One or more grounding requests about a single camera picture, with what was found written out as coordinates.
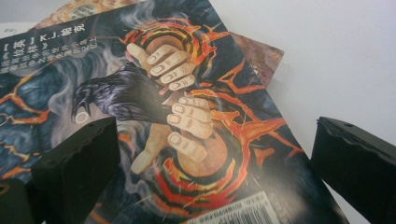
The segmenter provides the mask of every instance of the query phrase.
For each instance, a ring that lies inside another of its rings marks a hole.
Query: lava pattern
[[[211,71],[217,55],[217,48],[213,42],[229,36],[228,32],[214,32],[215,28],[192,25],[188,20],[181,18],[159,19],[133,30],[121,42],[125,45],[135,43],[144,49],[152,39],[162,35],[172,35],[182,42],[185,50],[191,54],[191,62],[200,68],[196,69],[194,74],[198,76],[197,73],[199,72],[199,76],[204,77]],[[257,166],[260,166],[266,158],[276,151],[275,148],[271,147],[257,148],[250,145],[265,135],[274,137],[285,147],[290,148],[290,157],[302,152],[298,146],[295,146],[277,132],[277,129],[285,125],[285,120],[261,120],[257,118],[248,105],[238,98],[238,95],[264,89],[264,86],[259,84],[246,85],[245,87],[237,87],[234,84],[234,79],[244,66],[246,66],[245,60],[217,80],[217,84],[223,84],[227,91],[217,89],[217,85],[214,85],[214,83],[201,82],[199,88],[189,92],[193,96],[205,98],[209,101],[215,129],[219,133],[217,137],[224,141],[232,138],[233,141],[226,141],[229,158],[224,167],[219,172],[203,179],[190,176],[183,171],[178,165],[177,158],[159,156],[152,167],[155,178],[152,182],[154,191],[152,200],[164,214],[169,214],[169,217],[180,217],[182,219],[196,217],[208,210],[219,208],[234,201],[238,197],[237,190],[249,175],[249,164],[254,161]],[[18,94],[19,88],[29,82],[36,72],[19,79],[13,90],[3,94],[0,98],[0,105],[12,103],[29,116],[14,118],[12,114],[2,113],[0,114],[0,126],[26,125],[34,127],[42,125],[48,120],[49,109],[33,108],[26,104],[25,100]],[[219,108],[219,102],[223,105],[222,108]],[[223,108],[230,106],[234,108],[233,111],[224,111]],[[128,147],[134,147],[130,144],[131,140],[127,136],[121,134],[120,140]],[[41,155],[41,152],[37,150],[21,152],[16,146],[6,142],[0,142],[0,147],[3,149],[2,153],[6,154],[2,158],[12,157],[16,161],[16,163],[9,165],[5,164],[2,159],[3,161],[0,164],[1,178],[29,173],[30,169],[26,165],[27,162],[35,161]],[[105,222],[103,217],[95,213],[95,210],[92,211],[91,218]]]
[[[0,128],[5,128],[1,132],[6,132],[7,127],[18,127],[28,126],[39,127],[41,124],[48,120],[50,110],[49,109],[37,109],[26,103],[26,100],[21,96],[20,89],[23,85],[26,85],[33,79],[33,77],[43,70],[46,66],[53,62],[47,63],[40,69],[35,70],[31,74],[22,77],[18,80],[17,84],[9,93],[4,94],[0,98],[0,105],[2,107],[8,107],[12,105],[14,111],[19,111],[18,115],[8,113],[6,109],[2,109],[0,113]],[[0,148],[2,148],[2,160],[0,162],[0,179],[6,179],[11,177],[19,177],[22,180],[28,180],[30,174],[30,165],[34,161],[38,160],[41,155],[39,150],[26,150],[19,148],[18,144],[11,145],[8,143],[9,139],[3,139],[4,142],[0,142]]]
[[[207,32],[202,32],[201,26],[191,25],[188,20],[170,18],[157,20],[146,24],[144,27],[133,30],[125,39],[124,44],[135,43],[143,49],[150,40],[162,36],[171,35],[178,38],[184,46],[184,50],[191,54],[191,62],[201,68],[201,73],[207,74],[216,57],[216,47],[213,42],[229,35],[228,32],[216,33],[214,28],[205,26]],[[258,119],[251,108],[245,105],[238,95],[263,90],[264,86],[246,85],[237,87],[234,84],[235,77],[245,66],[245,59],[234,69],[228,71],[217,83],[223,83],[228,91],[215,90],[213,83],[201,82],[200,88],[189,92],[195,97],[205,98],[211,106],[212,119],[215,129],[222,133],[218,138],[236,139],[237,145],[227,143],[230,157],[221,168],[205,180],[187,174],[177,163],[177,158],[157,158],[153,170],[155,181],[153,182],[155,193],[153,200],[158,207],[169,217],[196,217],[204,212],[213,210],[228,203],[236,197],[236,191],[246,180],[248,165],[251,162],[253,152],[258,166],[262,165],[265,158],[271,156],[275,150],[269,148],[251,148],[249,144],[264,135],[270,135],[291,148],[290,157],[296,153],[303,152],[299,147],[277,133],[277,129],[285,125],[283,119]],[[219,101],[227,107],[233,105],[238,107],[236,111],[225,112],[217,110]]]

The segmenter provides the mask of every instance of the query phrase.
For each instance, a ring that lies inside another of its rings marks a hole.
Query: book cover
[[[35,25],[34,28],[44,28],[65,21],[73,21],[118,7],[126,7],[137,3],[137,0],[73,0],[49,15]],[[252,40],[243,35],[231,32],[231,36],[238,44],[259,77],[262,85],[267,86],[283,57],[283,50]]]
[[[208,1],[32,30],[0,56],[1,178],[118,120],[120,169],[86,223],[347,223]]]

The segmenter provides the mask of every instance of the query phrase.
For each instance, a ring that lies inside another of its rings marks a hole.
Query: clasped hands
[[[135,44],[127,46],[128,52],[135,57],[148,76],[158,77],[158,82],[164,86],[164,91],[182,91],[195,81],[192,74],[195,66],[190,62],[190,54],[170,45],[162,45],[152,54],[146,53]],[[205,148],[195,137],[206,139],[213,133],[210,108],[207,100],[191,97],[180,97],[172,104],[173,114],[168,115],[167,122],[181,130],[172,132],[169,127],[152,124],[150,136],[144,151],[139,154],[131,169],[140,174],[146,170],[163,148],[161,141],[168,146],[188,156],[193,161],[200,162],[206,156]]]

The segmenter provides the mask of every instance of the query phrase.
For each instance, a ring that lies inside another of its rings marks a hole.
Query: book
[[[146,1],[0,40],[0,176],[118,121],[86,223],[347,223],[206,0]]]
[[[72,21],[118,7],[126,7],[137,3],[137,0],[73,0],[49,15],[35,25],[34,28],[44,28],[65,21]],[[252,40],[243,35],[230,32],[231,36],[245,54],[247,61],[259,77],[262,85],[267,86],[279,65],[284,51]]]

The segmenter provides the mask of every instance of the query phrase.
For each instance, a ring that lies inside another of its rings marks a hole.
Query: fingernail
[[[162,70],[163,70],[163,66],[162,65],[158,65],[158,66],[154,67],[153,69],[151,69],[151,72],[158,74]]]
[[[184,112],[184,106],[181,106],[181,105],[174,105],[174,109],[178,113],[183,113]]]
[[[187,99],[184,98],[184,97],[182,97],[182,98],[180,98],[180,99],[178,100],[178,102],[181,103],[181,104],[183,104],[183,105],[185,105],[185,104],[187,103]]]
[[[178,145],[181,142],[181,138],[178,136],[178,134],[171,134],[169,137],[169,143]]]
[[[148,58],[148,63],[154,63],[155,62],[155,56],[151,56]]]
[[[169,90],[169,88],[163,87],[163,89],[160,90],[158,93],[159,93],[160,95],[165,95],[165,93],[166,93],[168,90]]]
[[[171,124],[179,124],[180,117],[178,115],[168,115],[168,122]]]
[[[171,89],[172,91],[175,91],[175,90],[177,90],[177,88],[180,86],[180,84],[178,84],[178,83],[172,83],[170,86],[169,86],[169,89]]]
[[[172,80],[172,77],[173,77],[172,75],[161,77],[161,81],[168,82],[168,81]]]

